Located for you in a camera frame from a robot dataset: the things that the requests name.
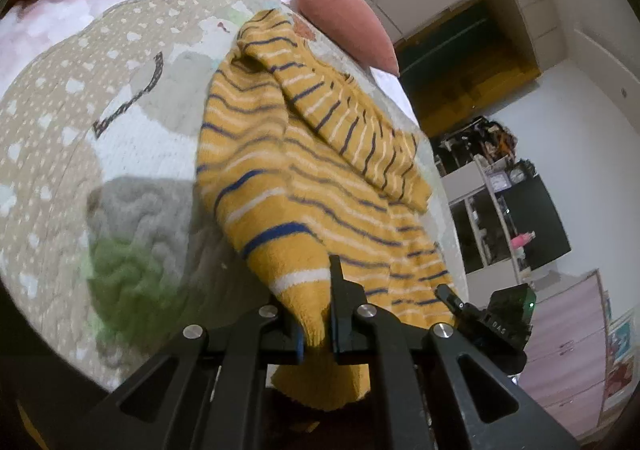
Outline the pink pillow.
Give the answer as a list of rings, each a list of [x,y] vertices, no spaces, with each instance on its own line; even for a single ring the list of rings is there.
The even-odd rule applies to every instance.
[[[365,0],[296,0],[300,13],[363,66],[399,75],[394,45]]]

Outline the black television screen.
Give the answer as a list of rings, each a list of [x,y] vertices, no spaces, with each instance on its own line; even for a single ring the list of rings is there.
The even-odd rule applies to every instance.
[[[517,234],[535,233],[524,245],[527,265],[536,270],[569,253],[572,248],[562,220],[541,176],[527,178],[499,194]]]

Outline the yellow striped knit sweater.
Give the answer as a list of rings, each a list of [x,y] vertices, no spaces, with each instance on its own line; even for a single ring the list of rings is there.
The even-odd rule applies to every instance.
[[[402,322],[450,319],[435,291],[452,279],[421,224],[432,190],[418,145],[277,9],[240,28],[210,83],[198,190],[248,269],[302,326],[303,362],[272,381],[307,407],[335,410],[370,388],[364,366],[340,366],[329,352],[332,256],[370,303]]]

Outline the cluttered dark rack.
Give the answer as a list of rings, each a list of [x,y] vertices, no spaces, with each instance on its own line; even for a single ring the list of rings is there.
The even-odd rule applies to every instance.
[[[510,129],[484,116],[432,140],[435,158],[445,175],[473,162],[477,155],[489,164],[503,158],[513,161],[517,144],[518,138]]]

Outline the purple alarm clock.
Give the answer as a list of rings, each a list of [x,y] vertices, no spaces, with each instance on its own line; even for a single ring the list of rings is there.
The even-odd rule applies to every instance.
[[[512,187],[512,182],[504,170],[497,170],[487,174],[491,189],[495,193],[503,192]]]

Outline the pink bottle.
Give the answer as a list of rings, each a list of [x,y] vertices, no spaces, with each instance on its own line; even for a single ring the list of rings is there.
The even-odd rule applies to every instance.
[[[524,248],[525,245],[529,244],[536,238],[536,233],[531,232],[523,232],[514,236],[511,240],[511,246],[514,250],[519,250],[520,248]]]

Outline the patchwork heart quilt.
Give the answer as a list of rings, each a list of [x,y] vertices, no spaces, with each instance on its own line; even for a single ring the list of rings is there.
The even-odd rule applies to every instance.
[[[210,83],[258,12],[418,136],[421,224],[468,290],[430,143],[352,56],[280,0],[130,0],[40,54],[1,103],[1,279],[44,341],[116,388],[189,323],[222,326],[273,295],[202,201]]]

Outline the dark analog clock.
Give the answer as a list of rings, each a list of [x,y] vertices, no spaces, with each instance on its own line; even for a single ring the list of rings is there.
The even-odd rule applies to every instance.
[[[512,186],[532,179],[537,175],[535,165],[525,158],[513,163],[506,172],[508,173]]]

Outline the white shelf unit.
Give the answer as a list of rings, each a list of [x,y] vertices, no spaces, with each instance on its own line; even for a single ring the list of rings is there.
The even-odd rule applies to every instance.
[[[477,155],[442,177],[462,255],[468,301],[479,307],[488,305],[493,292],[521,284],[526,275],[488,168],[486,160]]]

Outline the brown wooden door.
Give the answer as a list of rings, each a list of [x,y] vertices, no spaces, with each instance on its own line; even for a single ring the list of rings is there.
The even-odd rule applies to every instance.
[[[437,138],[540,75],[518,29],[488,0],[447,12],[396,48],[400,84],[420,129]]]

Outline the pink drawer cabinet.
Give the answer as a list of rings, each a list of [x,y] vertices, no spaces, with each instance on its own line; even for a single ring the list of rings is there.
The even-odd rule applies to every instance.
[[[538,302],[532,326],[518,384],[582,438],[599,423],[608,370],[608,326],[597,270]]]

